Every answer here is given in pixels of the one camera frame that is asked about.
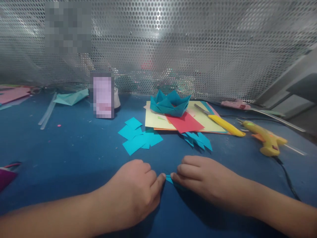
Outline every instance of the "yellow paper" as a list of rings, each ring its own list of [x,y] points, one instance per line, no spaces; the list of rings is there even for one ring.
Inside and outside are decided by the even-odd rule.
[[[145,112],[145,126],[153,127],[153,128],[176,130],[176,128],[172,124],[169,124],[168,121],[159,119],[158,116],[161,116],[161,114],[152,111],[150,109],[150,104],[151,104],[150,101],[146,102],[146,105],[148,105],[148,107]]]
[[[149,109],[151,102],[147,101],[146,105],[146,112],[145,112],[145,126],[146,127],[153,127],[153,128],[160,128],[160,129],[169,129],[169,130],[176,130],[176,128],[170,124],[168,121],[161,120],[158,118],[160,116],[160,113],[156,113]],[[194,104],[197,104],[204,110],[208,111],[207,108],[200,102],[200,101],[189,101],[188,107],[191,112],[193,112],[194,119],[198,121],[201,125],[203,125],[205,128],[203,131],[206,132],[221,132],[226,133],[226,130],[223,129],[221,126],[219,126],[217,123],[215,123],[213,120],[211,120],[205,113],[201,112],[198,108],[194,106]]]

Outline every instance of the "finger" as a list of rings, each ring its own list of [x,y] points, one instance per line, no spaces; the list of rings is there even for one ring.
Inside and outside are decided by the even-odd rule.
[[[174,182],[179,183],[183,187],[186,187],[194,192],[200,187],[201,184],[201,182],[198,180],[187,178],[176,173],[171,173],[171,178]]]
[[[182,159],[182,164],[188,164],[188,165],[194,165],[196,167],[201,167],[206,162],[206,159],[210,160],[210,158],[206,158],[202,156],[186,155]]]
[[[166,175],[161,173],[155,182],[151,186],[152,197],[156,197],[156,195],[160,192],[163,187],[163,183],[165,182]]]
[[[149,181],[150,186],[152,186],[153,183],[157,179],[156,172],[154,170],[150,170],[145,175],[146,175],[147,181]]]
[[[149,163],[143,163],[142,164],[142,170],[146,174],[151,170],[151,165]]]
[[[131,160],[130,162],[135,163],[135,164],[141,164],[141,163],[143,163],[143,160],[135,159],[135,160]]]
[[[201,169],[199,167],[188,165],[188,164],[180,164],[177,166],[177,173],[187,178],[202,180]]]

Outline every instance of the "blue paper crown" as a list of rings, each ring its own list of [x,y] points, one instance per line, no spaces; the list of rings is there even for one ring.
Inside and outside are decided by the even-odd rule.
[[[156,97],[151,96],[150,109],[158,113],[181,117],[187,109],[191,95],[181,99],[174,90],[168,95],[159,90]]]

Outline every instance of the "pink glue gun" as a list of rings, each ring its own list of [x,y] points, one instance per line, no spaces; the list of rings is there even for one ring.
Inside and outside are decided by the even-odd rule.
[[[226,106],[226,107],[241,109],[241,110],[250,110],[251,109],[251,106],[249,104],[244,104],[243,100],[241,100],[241,99],[236,99],[234,102],[222,101],[221,105]]]

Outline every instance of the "hand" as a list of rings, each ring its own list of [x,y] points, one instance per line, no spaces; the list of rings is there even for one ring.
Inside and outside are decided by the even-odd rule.
[[[144,220],[158,206],[165,179],[165,174],[157,177],[142,160],[124,164],[108,183],[92,192],[95,235],[123,230]]]
[[[207,201],[243,215],[249,215],[255,185],[210,158],[185,156],[172,173],[173,181]]]

